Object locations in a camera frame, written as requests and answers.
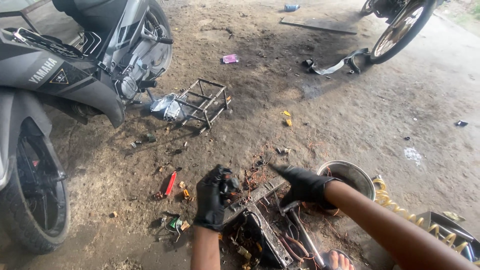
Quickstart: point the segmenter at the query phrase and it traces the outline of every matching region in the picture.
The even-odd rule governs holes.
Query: black glove
[[[220,184],[224,181],[228,168],[218,164],[197,184],[197,214],[193,224],[214,231],[221,231],[224,216],[224,198],[220,194]]]
[[[280,205],[283,207],[292,201],[316,202],[323,209],[336,209],[333,204],[326,201],[324,196],[325,183],[338,180],[335,177],[319,176],[315,173],[288,165],[271,165],[285,180],[290,182],[291,188],[285,195]]]

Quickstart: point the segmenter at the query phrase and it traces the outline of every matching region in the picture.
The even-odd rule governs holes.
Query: red-handled tool
[[[172,176],[170,177],[170,182],[168,183],[167,191],[165,192],[166,196],[170,195],[170,192],[172,192],[173,182],[175,182],[175,178],[177,178],[177,171],[173,171]]]

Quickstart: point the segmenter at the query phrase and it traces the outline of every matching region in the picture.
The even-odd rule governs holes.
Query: dirty floor
[[[287,15],[349,22],[358,34],[282,25],[279,1],[162,3],[175,44],[154,94],[180,91],[201,77],[227,86],[231,110],[198,135],[197,121],[178,128],[145,116],[140,105],[128,109],[118,129],[104,116],[85,126],[48,108],[52,141],[70,175],[70,237],[54,253],[33,256],[0,230],[0,263],[19,270],[188,269],[192,230],[173,244],[176,237],[157,220],[169,210],[190,222],[196,204],[182,202],[177,185],[168,198],[156,201],[152,194],[177,167],[183,168],[177,182],[194,197],[196,182],[217,163],[245,181],[261,153],[311,170],[329,160],[352,162],[369,176],[381,174],[391,198],[411,213],[455,212],[480,236],[480,38],[433,16],[392,60],[364,67],[361,75],[345,66],[329,79],[300,63],[313,58],[326,67],[353,50],[371,49],[386,24],[374,15],[360,17],[362,1],[297,3],[300,9]],[[221,65],[219,59],[232,53],[240,61]],[[457,127],[458,120],[469,125]],[[129,145],[147,133],[158,141]],[[277,147],[292,151],[279,156]],[[255,179],[274,176],[262,169]],[[119,216],[110,218],[113,211]],[[389,256],[348,218],[302,217],[319,248],[347,250],[359,270],[391,269]],[[239,262],[222,267],[239,269]]]

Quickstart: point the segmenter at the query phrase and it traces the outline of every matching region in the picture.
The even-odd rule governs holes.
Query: bare foot
[[[355,270],[353,264],[350,264],[350,260],[345,258],[343,254],[338,254],[336,251],[332,250],[328,255],[330,258],[330,267],[332,270]]]

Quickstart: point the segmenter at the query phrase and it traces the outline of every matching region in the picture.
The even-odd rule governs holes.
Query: yellow coiled hose
[[[380,204],[381,206],[387,208],[387,207],[390,207],[389,209],[391,209],[394,213],[401,213],[403,214],[403,217],[412,222],[413,224],[421,227],[423,225],[423,221],[424,219],[423,218],[419,218],[417,219],[417,216],[415,216],[414,214],[409,214],[407,210],[403,209],[403,208],[400,208],[400,206],[398,206],[397,203],[393,202],[390,197],[388,196],[388,192],[386,191],[386,184],[385,182],[383,181],[383,179],[381,178],[375,178],[373,180],[373,184],[378,184],[380,187],[378,189],[375,190],[375,202]],[[428,229],[427,229],[427,232],[431,232],[433,231],[434,232],[434,236],[438,239],[438,236],[439,236],[439,228],[438,228],[438,225],[437,224],[433,224],[432,226],[430,226]],[[449,247],[452,247],[453,245],[453,242],[455,241],[455,238],[456,238],[456,234],[455,233],[451,233],[449,234],[448,236],[446,236],[442,242],[447,244],[447,246]],[[456,252],[462,252],[462,250],[465,248],[465,246],[467,246],[468,243],[467,242],[463,242],[461,245],[458,245],[457,247],[454,248],[454,251]],[[474,262],[475,265],[477,266],[480,266],[480,260]]]

